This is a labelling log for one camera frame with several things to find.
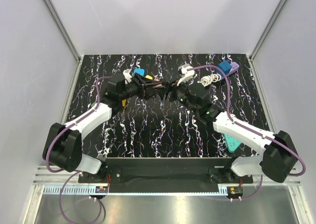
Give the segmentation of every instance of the white cable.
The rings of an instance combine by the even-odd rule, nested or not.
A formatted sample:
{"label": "white cable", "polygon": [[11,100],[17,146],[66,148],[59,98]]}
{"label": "white cable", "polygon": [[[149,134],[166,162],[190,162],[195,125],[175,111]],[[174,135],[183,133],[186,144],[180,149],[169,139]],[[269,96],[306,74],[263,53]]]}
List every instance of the white cable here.
{"label": "white cable", "polygon": [[211,83],[219,82],[221,79],[222,79],[221,75],[211,74],[209,76],[202,77],[202,79],[198,81],[197,83],[202,83],[202,85],[206,87]]}

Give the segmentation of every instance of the small white object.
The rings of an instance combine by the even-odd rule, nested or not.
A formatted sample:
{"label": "small white object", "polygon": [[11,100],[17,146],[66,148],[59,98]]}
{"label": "small white object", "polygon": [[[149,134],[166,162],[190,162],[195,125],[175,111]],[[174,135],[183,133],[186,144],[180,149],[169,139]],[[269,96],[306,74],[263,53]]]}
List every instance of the small white object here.
{"label": "small white object", "polygon": [[127,84],[127,83],[130,83],[131,81],[132,81],[132,76],[131,76],[131,69],[125,69],[124,71],[123,71],[123,75],[124,75],[124,77],[125,77],[125,84]]}
{"label": "small white object", "polygon": [[209,76],[202,77],[197,83],[201,83],[204,87],[208,86],[211,83],[219,82],[222,79],[219,74],[211,74]]}
{"label": "small white object", "polygon": [[[112,117],[112,108],[108,105],[100,103],[97,109],[96,104],[89,109],[87,112],[82,114],[80,117],[65,123],[66,127],[70,124],[76,123],[70,130],[78,130],[81,133],[81,140],[83,141],[84,138],[91,133],[97,126],[102,124],[105,121],[108,121]],[[87,118],[85,118],[80,123],[77,123],[77,120],[85,116],[91,110],[95,110],[92,114],[90,114]]]}
{"label": "small white object", "polygon": [[88,172],[90,174],[96,174],[98,173],[100,167],[101,167],[101,161],[85,154],[82,154],[82,159],[79,164],[79,166],[76,168],[76,170]]}
{"label": "small white object", "polygon": [[181,83],[187,82],[194,76],[194,70],[188,71],[190,68],[193,68],[190,64],[185,64],[178,67],[178,70],[181,71],[182,78],[178,81],[177,86],[179,86]]}

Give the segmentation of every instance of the cable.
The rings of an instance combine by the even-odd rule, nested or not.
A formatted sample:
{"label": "cable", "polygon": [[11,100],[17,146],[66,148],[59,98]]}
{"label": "cable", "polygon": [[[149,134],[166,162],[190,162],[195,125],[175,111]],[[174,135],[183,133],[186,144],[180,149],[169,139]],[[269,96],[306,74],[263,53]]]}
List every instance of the cable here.
{"label": "cable", "polygon": [[202,77],[197,83],[201,83],[204,87],[208,86],[211,83],[219,82],[222,79],[219,74],[211,74],[209,76]]}
{"label": "cable", "polygon": [[[99,89],[99,85],[98,85],[98,84],[99,84],[100,80],[106,79],[106,78],[110,78],[110,77],[100,77],[100,78],[97,78],[97,79],[96,79],[96,81],[95,81],[95,87],[96,87],[96,90],[97,90],[97,105],[95,106],[94,109],[90,110],[89,113],[87,113],[86,115],[84,115],[82,118],[78,119],[78,120],[76,121],[76,123],[79,123],[79,122],[81,122],[82,120],[86,119],[88,116],[90,116],[93,112],[95,112],[95,111],[98,109],[98,107],[99,107],[99,105],[100,105],[100,100],[101,100],[100,89]],[[49,166],[49,156],[50,156],[50,153],[51,153],[51,151],[52,151],[52,149],[53,149],[53,146],[55,145],[56,141],[58,141],[58,139],[59,139],[66,131],[68,131],[70,128],[72,128],[73,126],[75,126],[76,123],[72,123],[72,124],[70,124],[68,127],[64,128],[64,129],[61,131],[61,133],[59,133],[59,134],[54,138],[54,140],[51,142],[51,144],[50,144],[50,146],[49,146],[49,148],[48,148],[48,150],[47,150],[47,154],[46,154],[46,158],[45,158],[46,167],[47,167],[47,169],[48,169],[50,172],[52,172],[52,173],[58,173],[58,172],[63,171],[63,169],[59,169],[59,170],[53,170],[53,169],[51,169],[51,167]],[[60,212],[61,212],[62,216],[65,218],[65,220],[67,220],[69,223],[72,223],[72,224],[79,224],[79,223],[73,222],[72,220],[70,220],[70,219],[66,216],[65,211],[63,210],[63,207],[62,207],[61,196],[62,196],[62,193],[63,193],[64,188],[65,188],[66,184],[68,183],[68,181],[69,181],[72,177],[74,177],[74,176],[76,176],[77,174],[79,174],[80,172],[81,172],[81,171],[76,171],[73,175],[71,175],[71,176],[66,180],[66,182],[65,182],[64,185],[62,186],[62,188],[61,188],[61,190],[60,190],[60,193],[59,193],[59,209],[60,209]],[[98,216],[96,217],[96,219],[94,219],[93,221],[89,222],[88,224],[93,224],[93,223],[95,223],[95,222],[100,218],[102,209],[104,210],[104,215],[106,214],[106,210],[105,210],[105,207],[104,207],[103,203],[102,203],[99,199],[95,199],[95,200],[97,200],[98,203],[99,203],[99,205],[100,205],[100,211],[99,211],[99,214],[98,214]]]}
{"label": "cable", "polygon": [[256,191],[251,194],[250,196],[248,197],[245,197],[245,198],[239,198],[239,199],[220,199],[220,198],[213,198],[213,197],[210,197],[210,196],[203,196],[204,198],[207,198],[207,199],[212,199],[212,200],[215,200],[215,201],[231,201],[231,202],[236,202],[236,201],[245,201],[245,200],[249,200],[251,198],[253,198],[254,196],[256,196],[259,191],[261,190],[262,188],[262,183],[263,183],[263,176],[260,177],[260,182],[259,182],[259,186],[258,188],[256,189]]}
{"label": "cable", "polygon": [[[101,97],[100,97],[100,90],[99,90],[99,85],[98,85],[98,83],[100,82],[100,80],[106,79],[106,78],[110,78],[110,77],[100,77],[100,78],[96,79],[96,81],[95,81],[95,87],[96,87],[96,90],[97,90],[97,105],[96,105],[95,109],[90,110],[89,113],[87,113],[86,115],[84,115],[82,118],[78,119],[78,120],[76,121],[76,123],[80,123],[82,120],[84,120],[85,118],[87,118],[87,117],[90,116],[93,112],[95,112],[95,111],[97,110],[97,108],[98,108],[99,105],[100,105],[100,98],[101,98]],[[52,151],[52,149],[53,149],[53,146],[55,145],[56,141],[58,141],[58,139],[59,139],[62,135],[64,135],[64,133],[65,133],[66,131],[68,131],[70,128],[72,128],[73,126],[75,126],[76,123],[70,124],[68,127],[64,128],[64,129],[61,131],[61,133],[59,133],[59,134],[54,138],[54,140],[51,142],[51,144],[50,144],[50,146],[49,146],[49,148],[48,148],[47,154],[46,154],[46,158],[45,158],[46,167],[47,167],[47,169],[48,169],[50,172],[52,172],[52,173],[58,173],[58,172],[63,171],[63,169],[59,169],[59,170],[53,170],[53,169],[51,169],[51,167],[49,166],[49,156],[50,156],[50,153],[51,153],[51,151]]]}
{"label": "cable", "polygon": [[[207,67],[211,67],[211,68],[214,68],[214,69],[217,69],[218,71],[220,71],[223,75],[224,75],[224,78],[225,78],[225,81],[226,81],[226,86],[227,86],[227,115],[228,115],[228,118],[234,122],[232,116],[231,116],[231,111],[230,111],[230,106],[231,106],[231,90],[230,90],[230,84],[229,84],[229,81],[228,81],[228,78],[227,76],[225,75],[225,73],[217,66],[214,66],[214,65],[204,65],[204,66],[199,66],[199,67],[194,67],[194,68],[190,68],[188,69],[188,71],[191,71],[191,70],[199,70],[199,69],[202,69],[202,68],[207,68]],[[236,122],[235,121],[235,124],[237,124],[238,126],[258,135],[258,136],[261,136],[261,137],[264,137],[262,133],[260,132],[257,132],[251,128],[248,128],[247,126],[239,123],[239,122]],[[306,165],[304,163],[304,161],[302,160],[301,157],[299,157],[299,155],[297,155],[294,151],[292,151],[290,148],[288,148],[287,146],[285,146],[284,144],[282,144],[281,142],[271,138],[271,137],[268,137],[266,136],[265,137],[266,139],[274,142],[275,144],[279,145],[280,147],[282,147],[284,150],[288,151],[292,156],[294,156],[302,165],[302,171],[297,173],[297,174],[289,174],[290,176],[301,176],[303,175],[305,172],[306,172]]]}
{"label": "cable", "polygon": [[[65,214],[65,212],[64,212],[64,210],[63,210],[62,204],[61,204],[61,196],[62,196],[62,193],[63,193],[63,191],[64,191],[64,188],[65,188],[66,184],[69,182],[69,180],[71,180],[74,176],[78,175],[80,172],[81,172],[81,171],[77,171],[77,172],[75,172],[73,175],[71,175],[71,176],[66,180],[66,182],[65,182],[64,185],[62,186],[62,188],[61,188],[61,190],[60,190],[60,193],[59,193],[59,209],[60,209],[61,215],[64,217],[64,219],[65,219],[66,221],[68,221],[68,222],[71,223],[71,224],[79,224],[79,223],[73,222],[72,220],[70,220],[70,219],[66,216],[66,214]],[[99,203],[99,206],[100,206],[99,214],[98,214],[98,216],[97,216],[93,221],[91,221],[91,222],[89,222],[89,223],[87,223],[87,224],[93,224],[93,223],[95,223],[95,222],[100,218],[101,213],[102,213],[102,209],[105,210],[105,207],[104,207],[103,203],[102,203],[99,199],[94,198],[94,201],[97,201],[97,202]]]}

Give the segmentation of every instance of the purple object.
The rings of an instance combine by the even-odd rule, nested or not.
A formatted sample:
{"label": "purple object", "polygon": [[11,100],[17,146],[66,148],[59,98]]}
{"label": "purple object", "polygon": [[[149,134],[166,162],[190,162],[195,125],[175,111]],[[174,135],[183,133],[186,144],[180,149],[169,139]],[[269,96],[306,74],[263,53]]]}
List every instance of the purple object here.
{"label": "purple object", "polygon": [[232,62],[231,66],[232,66],[231,70],[229,71],[229,73],[226,74],[227,77],[230,76],[232,73],[236,72],[239,69],[239,65],[236,62]]}

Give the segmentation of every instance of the teal object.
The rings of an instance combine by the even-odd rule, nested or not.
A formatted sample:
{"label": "teal object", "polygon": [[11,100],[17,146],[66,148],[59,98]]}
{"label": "teal object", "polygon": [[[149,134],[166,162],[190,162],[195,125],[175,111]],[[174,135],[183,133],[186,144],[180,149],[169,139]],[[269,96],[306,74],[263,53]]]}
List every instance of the teal object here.
{"label": "teal object", "polygon": [[144,70],[143,68],[136,68],[136,69],[134,70],[134,75],[135,75],[135,73],[141,75],[142,77],[145,76],[145,70]]}
{"label": "teal object", "polygon": [[236,151],[237,148],[241,145],[241,141],[238,141],[237,139],[235,139],[227,134],[224,134],[224,137],[226,140],[228,151],[230,153],[233,153],[234,151]]}

